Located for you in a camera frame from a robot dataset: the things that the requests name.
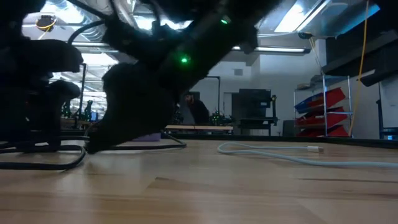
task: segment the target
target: cable plug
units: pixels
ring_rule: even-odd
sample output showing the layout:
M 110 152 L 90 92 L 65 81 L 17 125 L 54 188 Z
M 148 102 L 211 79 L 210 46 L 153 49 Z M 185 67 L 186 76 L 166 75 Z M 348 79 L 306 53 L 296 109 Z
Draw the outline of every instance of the cable plug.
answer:
M 319 146 L 307 146 L 308 152 L 323 152 L 323 148 Z

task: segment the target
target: white cable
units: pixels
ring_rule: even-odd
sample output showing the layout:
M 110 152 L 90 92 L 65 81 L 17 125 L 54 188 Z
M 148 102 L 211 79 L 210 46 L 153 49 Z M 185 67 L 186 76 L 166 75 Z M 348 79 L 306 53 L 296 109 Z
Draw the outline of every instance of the white cable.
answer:
M 229 151 L 229 150 L 223 149 L 223 147 L 229 146 L 229 145 L 244 146 L 244 147 L 248 147 L 250 149 L 307 149 L 308 151 L 312 151 L 312 149 L 314 149 L 313 147 L 317 147 L 317 146 L 305 146 L 305 147 L 303 147 L 303 146 L 298 146 L 298 147 L 295 147 L 295 146 L 292 146 L 292 147 L 250 146 L 247 144 L 226 142 L 226 143 L 218 146 L 217 152 L 222 153 L 222 154 L 254 154 L 254 155 L 260 155 L 260 156 L 268 156 L 268 157 L 273 157 L 273 158 L 277 158 L 277 159 L 285 159 L 288 161 L 298 162 L 301 164 L 311 165 L 311 166 L 398 168 L 398 163 L 393 163 L 393 162 L 365 162 L 365 161 L 360 161 L 360 162 L 357 162 L 357 161 L 325 162 L 325 161 L 313 161 L 310 159 L 299 159 L 299 158 L 292 157 L 292 156 L 285 156 L 285 155 L 274 154 L 274 153 L 269 153 L 269 152 L 260 152 L 260 151 L 253 151 L 253 150 Z

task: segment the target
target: air duct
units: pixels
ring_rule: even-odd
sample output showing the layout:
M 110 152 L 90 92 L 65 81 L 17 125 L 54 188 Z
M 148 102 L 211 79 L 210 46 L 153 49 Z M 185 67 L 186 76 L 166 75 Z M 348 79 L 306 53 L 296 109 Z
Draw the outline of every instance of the air duct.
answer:
M 49 0 L 42 9 L 42 11 L 46 10 L 55 11 L 55 15 L 67 23 L 78 23 L 82 26 L 98 20 L 96 16 L 74 6 L 67 0 Z M 103 27 L 99 26 L 84 31 L 82 36 L 90 42 L 100 42 L 103 33 Z

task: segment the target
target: purple object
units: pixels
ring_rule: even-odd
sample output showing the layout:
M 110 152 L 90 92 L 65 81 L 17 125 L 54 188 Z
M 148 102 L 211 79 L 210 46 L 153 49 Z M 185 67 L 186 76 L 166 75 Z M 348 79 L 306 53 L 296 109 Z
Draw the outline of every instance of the purple object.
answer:
M 136 138 L 132 141 L 160 141 L 160 136 L 161 136 L 160 133 L 148 134 L 146 136 Z

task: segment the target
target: ceiling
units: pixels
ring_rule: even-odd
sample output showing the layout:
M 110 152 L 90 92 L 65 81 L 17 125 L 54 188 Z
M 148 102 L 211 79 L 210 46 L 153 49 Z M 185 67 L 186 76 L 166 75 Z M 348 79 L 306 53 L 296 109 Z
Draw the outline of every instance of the ceiling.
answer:
M 153 20 L 153 14 L 150 8 L 135 0 L 115 0 L 119 8 L 119 16 L 127 23 L 136 23 L 141 29 L 150 29 Z M 54 2 L 62 3 L 58 5 L 51 4 Z M 111 9 L 108 0 L 86 0 L 89 6 L 97 10 L 110 14 Z M 87 12 L 82 13 L 79 8 L 73 5 L 65 5 L 69 2 L 63 0 L 48 0 L 46 6 L 41 13 L 30 14 L 24 20 L 23 33 L 32 39 L 59 39 L 66 41 L 71 34 L 81 26 L 82 18 L 95 21 L 97 18 Z M 68 13 L 65 8 L 60 10 L 60 6 L 67 6 Z M 316 36 L 336 36 L 338 29 L 336 24 L 341 15 L 345 15 L 345 20 L 349 20 L 350 16 L 363 13 L 363 0 L 282 0 L 277 8 L 269 13 L 257 27 L 259 29 L 259 45 L 266 47 L 290 47 L 310 49 L 307 40 L 298 37 L 297 31 L 311 32 Z M 55 14 L 57 23 L 53 31 L 45 33 L 38 30 L 35 26 L 36 19 L 41 14 Z M 184 28 L 188 23 L 174 24 L 167 19 L 163 19 L 162 23 L 168 24 L 175 29 Z M 89 35 L 80 35 L 76 38 L 76 42 L 99 42 L 103 34 L 104 27 L 100 27 L 96 32 L 96 38 Z M 133 62 L 132 58 L 127 55 L 117 53 L 112 49 L 104 49 L 97 47 L 81 48 L 83 53 L 96 53 L 95 55 L 86 55 L 85 62 L 88 64 L 88 72 L 86 74 L 85 96 L 84 102 L 94 100 L 94 110 L 105 110 L 106 100 L 102 91 L 101 77 L 108 70 L 109 65 L 122 62 Z M 231 51 L 223 61 L 229 62 L 246 62 L 249 65 L 255 61 L 259 54 L 273 54 L 270 52 L 255 52 L 251 55 L 245 55 L 240 51 Z M 61 78 L 70 80 L 81 86 L 82 74 L 77 73 L 59 73 L 55 75 L 54 80 Z M 72 106 L 78 107 L 78 100 L 72 102 Z

